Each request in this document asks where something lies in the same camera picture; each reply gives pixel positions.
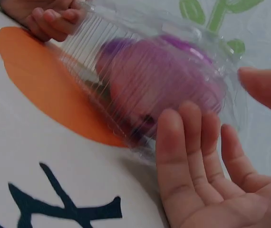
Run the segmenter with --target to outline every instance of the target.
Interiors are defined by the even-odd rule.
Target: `green leaf print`
[[[218,33],[226,13],[243,13],[263,1],[264,0],[217,0],[213,7],[207,28],[212,32]]]
[[[205,24],[205,14],[198,0],[180,0],[179,5],[183,18],[200,25]]]
[[[227,45],[234,50],[234,53],[243,55],[245,53],[245,44],[240,39],[232,39],[227,42]]]
[[[226,3],[226,8],[232,13],[243,13],[257,6],[264,0],[235,0],[232,3]]]

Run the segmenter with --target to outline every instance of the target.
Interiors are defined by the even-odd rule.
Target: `hand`
[[[77,0],[0,0],[0,7],[43,42],[64,41],[86,16]]]
[[[271,109],[271,69],[241,68],[239,79],[254,99]]]
[[[271,70],[241,69],[248,92],[271,108]],[[225,178],[216,150],[222,137]],[[156,163],[162,202],[172,228],[270,228],[271,177],[260,175],[235,130],[192,104],[159,118]]]

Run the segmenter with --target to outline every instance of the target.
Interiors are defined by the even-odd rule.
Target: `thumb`
[[[239,80],[254,99],[271,109],[271,69],[240,68]]]

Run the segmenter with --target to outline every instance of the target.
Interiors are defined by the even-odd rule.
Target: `orange shape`
[[[21,28],[0,30],[0,55],[9,78],[38,109],[88,139],[125,147],[77,88],[57,59],[58,51],[55,45],[44,45]]]

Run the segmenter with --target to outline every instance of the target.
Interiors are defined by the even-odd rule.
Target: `ridged plastic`
[[[239,55],[217,35],[147,6],[83,2],[87,17],[61,61],[114,133],[154,162],[157,120],[186,100],[238,130],[246,123]]]

